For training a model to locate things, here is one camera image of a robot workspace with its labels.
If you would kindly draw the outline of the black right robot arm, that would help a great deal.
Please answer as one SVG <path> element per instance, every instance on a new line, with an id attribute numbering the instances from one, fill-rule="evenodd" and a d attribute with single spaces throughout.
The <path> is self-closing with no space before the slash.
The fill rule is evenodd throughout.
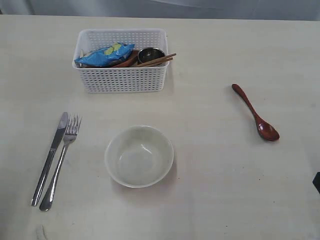
<path id="1" fill-rule="evenodd" d="M 312 181 L 314 187 L 317 189 L 320 194 L 320 172 L 317 172 Z"/>

